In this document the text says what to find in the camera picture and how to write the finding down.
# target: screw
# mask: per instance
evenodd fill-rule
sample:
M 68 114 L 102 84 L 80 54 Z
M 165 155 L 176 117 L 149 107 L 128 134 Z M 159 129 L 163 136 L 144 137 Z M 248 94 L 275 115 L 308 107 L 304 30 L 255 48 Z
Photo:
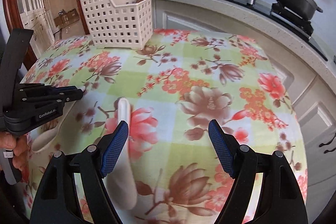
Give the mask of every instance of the screw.
M 283 152 L 281 152 L 281 151 L 279 151 L 279 150 L 275 151 L 275 155 L 276 155 L 277 157 L 279 157 L 279 158 L 281 158 L 281 157 L 284 156 Z
M 54 153 L 54 157 L 55 158 L 58 158 L 58 157 L 60 157 L 62 155 L 62 151 L 56 151 L 55 153 Z
M 97 147 L 96 147 L 95 145 L 90 145 L 90 146 L 87 148 L 87 151 L 89 151 L 89 152 L 94 152 L 96 149 L 97 149 Z
M 250 148 L 247 145 L 243 144 L 243 145 L 240 146 L 240 150 L 242 150 L 243 152 L 247 152 L 247 151 L 250 150 Z

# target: cabinet handle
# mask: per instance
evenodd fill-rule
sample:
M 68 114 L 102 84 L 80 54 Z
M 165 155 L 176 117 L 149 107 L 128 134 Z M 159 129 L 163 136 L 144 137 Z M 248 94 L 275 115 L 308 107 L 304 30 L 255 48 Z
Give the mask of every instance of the cabinet handle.
M 319 145 L 319 147 L 322 147 L 322 146 L 331 144 L 335 138 L 336 138 L 336 133 L 335 133 L 334 137 L 333 137 L 329 142 L 327 142 L 327 143 L 321 143 L 321 144 Z M 333 152 L 333 151 L 335 151 L 335 150 L 336 150 L 336 147 L 335 147 L 334 149 L 332 149 L 332 150 L 325 150 L 323 153 L 326 154 L 326 153 L 328 153 L 328 152 Z

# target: white spoon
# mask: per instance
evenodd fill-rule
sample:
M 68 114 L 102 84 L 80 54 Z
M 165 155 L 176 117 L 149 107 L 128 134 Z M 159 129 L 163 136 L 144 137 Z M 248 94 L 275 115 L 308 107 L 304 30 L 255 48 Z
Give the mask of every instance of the white spoon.
M 131 124 L 131 106 L 126 98 L 118 101 L 118 124 Z M 133 209 L 137 203 L 137 188 L 128 155 L 128 139 L 121 150 L 113 171 L 104 178 L 104 185 L 113 204 L 121 210 Z

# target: stove knob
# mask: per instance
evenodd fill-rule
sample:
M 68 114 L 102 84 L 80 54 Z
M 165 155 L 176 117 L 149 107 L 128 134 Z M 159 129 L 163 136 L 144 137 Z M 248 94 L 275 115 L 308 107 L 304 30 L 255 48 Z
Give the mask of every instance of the stove knob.
M 246 4 L 255 5 L 255 0 L 245 0 Z

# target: gas stove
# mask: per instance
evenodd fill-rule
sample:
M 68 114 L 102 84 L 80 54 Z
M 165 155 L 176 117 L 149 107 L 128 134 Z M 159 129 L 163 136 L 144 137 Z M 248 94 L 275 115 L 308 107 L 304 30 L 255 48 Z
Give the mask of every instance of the gas stove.
M 310 21 L 303 20 L 295 13 L 285 9 L 280 3 L 273 3 L 272 7 L 266 7 L 256 2 L 256 0 L 226 0 L 231 3 L 238 4 L 262 14 L 278 24 L 286 27 L 288 30 L 296 34 L 307 44 L 309 44 L 325 61 L 328 59 L 323 54 L 320 46 L 311 37 L 314 29 Z

